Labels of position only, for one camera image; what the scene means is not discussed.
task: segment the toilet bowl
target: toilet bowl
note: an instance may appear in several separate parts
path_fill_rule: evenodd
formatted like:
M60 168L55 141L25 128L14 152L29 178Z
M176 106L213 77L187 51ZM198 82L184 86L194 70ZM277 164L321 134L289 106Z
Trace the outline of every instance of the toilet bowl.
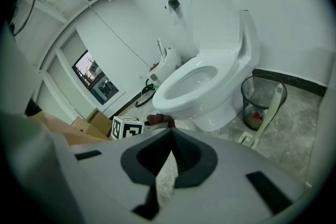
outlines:
M226 0L192 0L191 6L200 52L161 84L153 106L210 132L243 108L240 85L259 63L260 44L249 11L228 12Z

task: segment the toilet brush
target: toilet brush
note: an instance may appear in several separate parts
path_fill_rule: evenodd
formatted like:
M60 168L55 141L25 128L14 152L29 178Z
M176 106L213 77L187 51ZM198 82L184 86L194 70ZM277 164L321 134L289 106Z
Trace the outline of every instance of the toilet brush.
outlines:
M272 98L271 104L269 106L269 109L264 117L264 120L261 123L261 126L259 127L257 133L253 136L250 133L244 132L241 137L238 140L239 144L245 145L250 147L252 150L255 150L258 143L259 143L259 137L263 133L263 131L266 129L268 124L271 122L271 120L274 118L275 114L277 113L281 97L282 97L282 84L279 84L275 90L274 96Z

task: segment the clear trash can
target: clear trash can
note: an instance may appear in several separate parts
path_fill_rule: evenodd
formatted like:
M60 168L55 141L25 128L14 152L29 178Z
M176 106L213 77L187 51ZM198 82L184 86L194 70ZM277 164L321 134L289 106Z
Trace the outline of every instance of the clear trash can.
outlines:
M267 74L258 74L244 80L241 92L244 104L243 119L247 127L254 131L259 129L279 83L283 88L280 108L287 99L287 89L279 79Z

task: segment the window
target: window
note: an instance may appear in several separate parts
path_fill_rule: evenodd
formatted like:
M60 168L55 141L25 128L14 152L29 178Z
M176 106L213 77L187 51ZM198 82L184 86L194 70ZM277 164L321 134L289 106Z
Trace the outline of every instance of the window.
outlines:
M119 91L104 72L101 71L88 51L78 59L72 69L101 104L105 104Z

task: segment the black cable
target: black cable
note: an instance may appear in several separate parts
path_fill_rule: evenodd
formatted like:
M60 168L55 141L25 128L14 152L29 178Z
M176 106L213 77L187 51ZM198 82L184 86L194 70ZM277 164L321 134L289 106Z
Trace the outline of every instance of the black cable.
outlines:
M23 28L25 28L25 26L26 26L26 24L27 24L27 22L29 20L29 17L31 15L31 12L33 11L33 8L34 8L34 5L35 5L35 1L36 0L33 0L33 3L31 5L31 9L30 9L30 12L28 14L28 17L27 17L26 21L23 23L23 25L20 27L20 29L14 34L14 36L16 36L17 34L19 34L23 30Z
M156 93L156 92L154 92L154 93L153 93L147 100L143 101L141 104L138 104L138 102L136 102L136 103L135 103L135 107L136 107L136 108L139 108L139 107L141 107L142 105L146 104L149 100L151 100L151 99L154 97L155 93Z

